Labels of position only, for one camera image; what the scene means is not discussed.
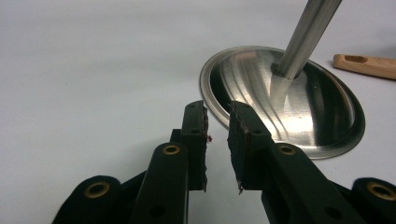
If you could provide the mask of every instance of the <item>screw hole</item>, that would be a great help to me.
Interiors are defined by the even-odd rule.
[[[326,214],[329,217],[332,217],[334,219],[341,219],[343,217],[343,215],[341,214],[340,211],[338,211],[338,209],[335,209],[333,207],[325,207],[324,211],[326,212]]]
[[[166,209],[163,206],[156,205],[149,210],[149,214],[152,217],[162,217],[165,215]]]

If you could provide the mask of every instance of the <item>white background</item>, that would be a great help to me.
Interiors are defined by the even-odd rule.
[[[51,223],[94,175],[124,182],[202,99],[204,63],[236,46],[285,49],[306,1],[0,2],[0,223]],[[315,161],[350,188],[358,177],[396,184],[396,82],[332,67],[336,53],[396,58],[396,1],[348,0],[311,60],[355,93],[361,142]],[[209,115],[207,193],[191,192],[190,223],[266,223],[261,193],[238,195],[227,130]]]

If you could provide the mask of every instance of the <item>wooden handle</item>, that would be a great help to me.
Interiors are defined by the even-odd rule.
[[[334,67],[375,77],[396,79],[396,59],[336,54]]]

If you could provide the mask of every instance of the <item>metal handle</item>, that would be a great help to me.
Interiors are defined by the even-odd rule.
[[[308,0],[277,72],[294,79],[303,70],[342,0]]]

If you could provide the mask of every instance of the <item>brass insert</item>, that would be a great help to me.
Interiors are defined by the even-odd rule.
[[[378,198],[388,201],[396,201],[396,192],[387,186],[370,182],[367,184],[367,189]]]
[[[101,181],[89,185],[85,189],[84,195],[87,198],[94,199],[105,195],[109,190],[110,185],[107,182]]]

